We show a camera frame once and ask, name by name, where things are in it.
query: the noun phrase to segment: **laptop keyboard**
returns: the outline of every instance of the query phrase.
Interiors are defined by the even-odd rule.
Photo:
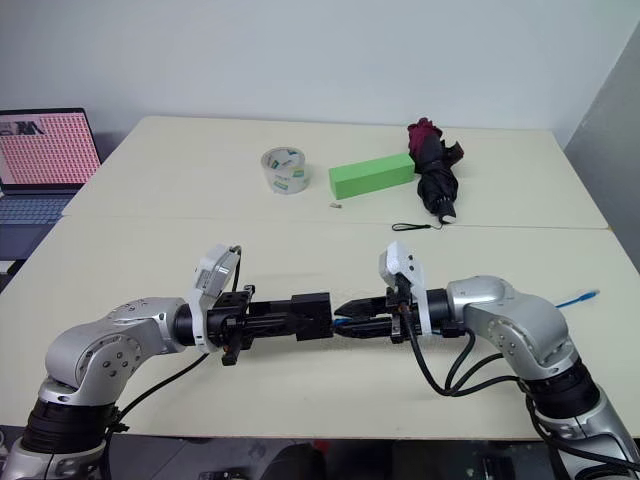
[[[0,225],[56,223],[70,198],[7,198],[0,200]]]

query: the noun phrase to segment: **umbrella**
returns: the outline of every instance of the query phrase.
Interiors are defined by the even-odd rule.
[[[422,177],[418,183],[418,195],[427,210],[438,217],[440,223],[453,223],[453,208],[458,196],[458,180],[451,167],[464,155],[458,142],[445,147],[440,140],[442,130],[428,118],[409,125],[409,155],[415,163],[415,172]]]

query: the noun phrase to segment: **green block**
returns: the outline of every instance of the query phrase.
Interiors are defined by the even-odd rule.
[[[413,180],[413,160],[407,153],[375,158],[329,169],[336,199],[354,197]]]

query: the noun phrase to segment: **tape roll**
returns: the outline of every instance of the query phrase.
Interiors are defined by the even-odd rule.
[[[267,182],[275,193],[291,195],[309,185],[308,168],[304,166],[304,153],[297,148],[278,147],[262,155],[260,160]]]

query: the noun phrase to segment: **table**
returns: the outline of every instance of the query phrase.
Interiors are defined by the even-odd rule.
[[[0,382],[11,385],[3,389],[0,424],[25,424],[45,375],[45,351],[58,333],[134,298],[184,295],[199,257],[217,242],[242,244],[240,281],[256,285],[255,300],[330,291],[335,308],[384,292],[377,259],[397,239],[422,261],[429,288],[475,274],[501,276],[554,302],[599,288],[595,299],[564,313],[594,378],[640,435],[640,387],[633,381],[640,323],[631,300],[640,278],[608,230],[399,234],[383,225],[83,216],[63,218],[0,295]],[[424,342],[441,382],[463,343]],[[479,340],[471,361],[490,353]],[[120,406],[196,356],[190,349],[147,361]],[[495,362],[478,380],[506,372]],[[213,354],[133,410],[127,423],[134,433],[177,436],[535,438],[515,386],[438,397],[409,345],[385,339],[259,339],[235,367],[222,367]]]
[[[465,158],[459,225],[605,228],[607,223],[560,150],[542,130],[445,129]],[[400,126],[147,117],[76,195],[65,215],[437,222],[413,183],[334,202],[328,168],[407,151]],[[300,148],[312,169],[306,191],[271,192],[264,152]]]

